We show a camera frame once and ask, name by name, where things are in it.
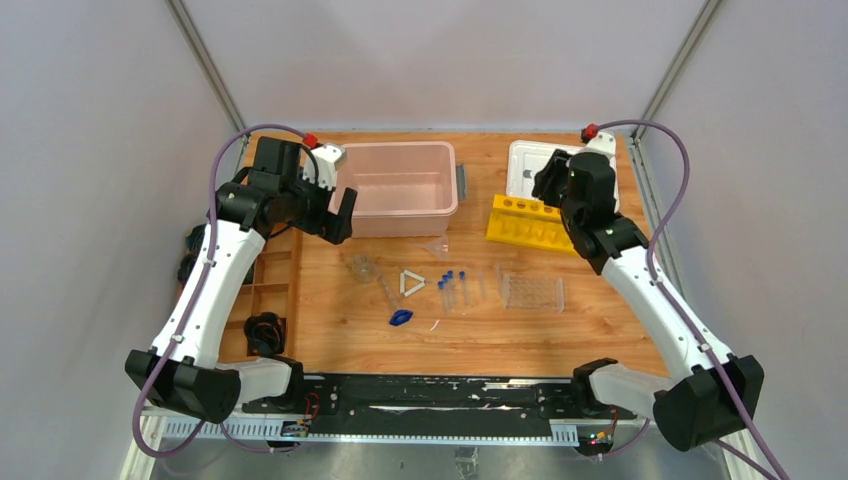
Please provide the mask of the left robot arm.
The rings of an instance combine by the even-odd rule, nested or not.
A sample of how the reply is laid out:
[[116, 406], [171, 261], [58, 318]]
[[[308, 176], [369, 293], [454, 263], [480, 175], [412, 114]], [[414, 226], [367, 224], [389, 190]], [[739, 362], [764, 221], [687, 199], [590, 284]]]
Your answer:
[[254, 162], [212, 192], [198, 258], [165, 326], [125, 371], [151, 403], [220, 424], [239, 406], [264, 400], [283, 413], [306, 400], [301, 363], [281, 355], [222, 363], [219, 345], [245, 277], [284, 224], [339, 245], [352, 235], [355, 189], [336, 191], [343, 147], [261, 137]]

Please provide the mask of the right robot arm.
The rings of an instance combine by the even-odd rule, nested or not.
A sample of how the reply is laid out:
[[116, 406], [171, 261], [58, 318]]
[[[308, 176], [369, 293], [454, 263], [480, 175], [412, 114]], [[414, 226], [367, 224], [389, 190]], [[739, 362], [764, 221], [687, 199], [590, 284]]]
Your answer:
[[739, 357], [686, 306], [660, 272], [649, 241], [616, 210], [616, 172], [596, 152], [555, 150], [532, 195], [556, 208], [577, 254], [622, 297], [661, 353], [663, 378], [602, 358], [573, 371], [571, 403], [584, 417], [609, 406], [653, 421], [688, 451], [747, 427], [764, 381], [760, 363]]

